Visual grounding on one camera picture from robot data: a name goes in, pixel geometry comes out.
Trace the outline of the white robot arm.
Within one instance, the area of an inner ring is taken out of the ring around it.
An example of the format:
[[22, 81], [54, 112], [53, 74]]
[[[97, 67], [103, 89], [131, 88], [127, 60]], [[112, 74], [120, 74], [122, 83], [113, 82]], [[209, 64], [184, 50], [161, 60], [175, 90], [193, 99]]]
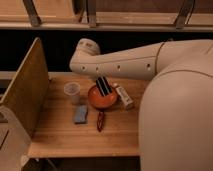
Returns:
[[138, 119], [142, 171], [213, 171], [213, 39], [102, 55], [96, 42], [83, 38], [70, 68], [149, 82]]

